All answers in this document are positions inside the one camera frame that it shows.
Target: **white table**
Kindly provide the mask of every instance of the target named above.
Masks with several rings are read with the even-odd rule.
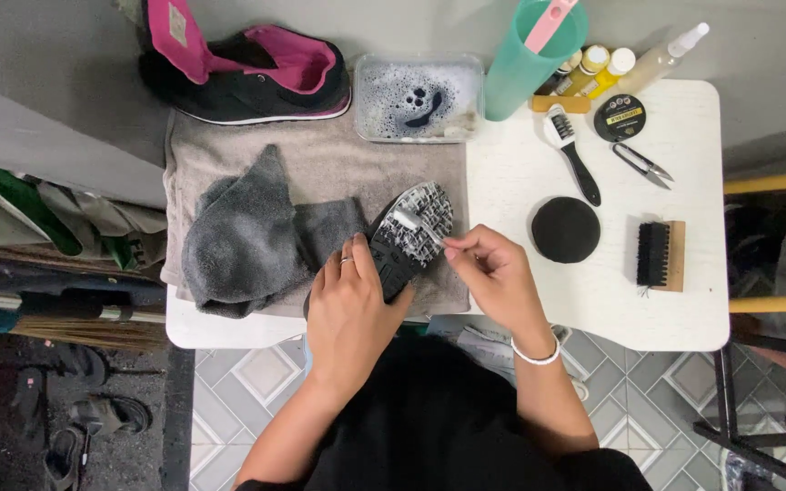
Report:
[[[707,82],[661,80],[639,99],[645,130],[627,143],[672,177],[663,190],[611,153],[593,114],[572,115],[578,154],[602,194],[602,237],[584,262],[563,265],[535,250],[529,226],[557,195],[583,198],[558,150],[544,142],[541,118],[523,106],[486,124],[467,146],[469,223],[522,244],[551,322],[583,329],[637,351],[714,351],[729,337],[721,175],[721,112]],[[639,223],[686,222],[684,293],[635,284]],[[305,321],[253,314],[230,320],[199,314],[169,287],[166,330],[183,348],[264,348],[305,332]],[[468,314],[480,314],[474,306]]]

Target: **toothbrush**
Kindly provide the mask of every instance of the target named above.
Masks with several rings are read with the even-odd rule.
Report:
[[[432,227],[427,225],[414,211],[406,210],[405,208],[396,208],[396,210],[393,211],[393,219],[411,230],[423,229],[437,246],[444,248],[444,241],[442,238],[439,237],[436,231],[432,230]]]
[[[594,206],[602,204],[602,198],[599,196],[599,186],[590,175],[590,171],[581,162],[581,157],[574,149],[574,129],[572,129],[572,122],[566,116],[566,111],[562,106],[555,104],[548,110],[548,115],[544,120],[545,136],[557,149],[562,150],[562,153],[569,158],[574,172],[575,182],[581,188],[581,193],[587,198],[587,202]]]
[[[562,20],[566,18],[572,7],[578,3],[578,0],[551,0],[550,5],[541,14],[539,20],[536,21],[533,29],[530,30],[527,40],[523,44],[528,50],[535,54],[539,54],[541,48],[545,47],[548,41],[554,36],[557,29],[560,28]]]

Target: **gray towel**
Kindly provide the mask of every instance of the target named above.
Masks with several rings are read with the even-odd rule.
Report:
[[[169,250],[161,277],[184,286],[181,248],[196,217],[198,198],[216,181],[243,175],[268,145],[278,145],[287,175],[290,199],[296,205],[338,201],[355,196],[363,216],[373,221],[390,200],[424,181],[436,181],[451,198],[454,233],[465,232],[465,145],[378,144],[354,131],[354,111],[322,121],[281,121],[245,127],[224,127],[175,113],[166,145],[166,187]],[[469,309],[465,284],[436,259],[414,279],[417,295],[411,316],[456,314]],[[310,283],[273,299],[264,314],[302,316]]]
[[[181,256],[196,308],[245,317],[310,280],[328,254],[365,230],[353,198],[299,208],[274,145],[245,175],[212,184],[196,204]]]

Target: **pink shoe lining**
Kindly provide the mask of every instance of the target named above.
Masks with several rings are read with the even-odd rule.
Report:
[[[214,56],[190,13],[186,0],[147,0],[147,17],[154,48],[196,84],[209,73],[243,71],[272,77],[297,94],[313,94],[335,65],[326,43],[309,39],[277,25],[257,25],[245,31],[268,51],[277,69],[256,68]]]

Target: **soap foam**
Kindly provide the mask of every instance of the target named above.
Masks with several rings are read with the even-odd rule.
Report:
[[[468,136],[480,119],[482,76],[475,65],[460,61],[361,64],[357,131],[369,139],[404,141]]]

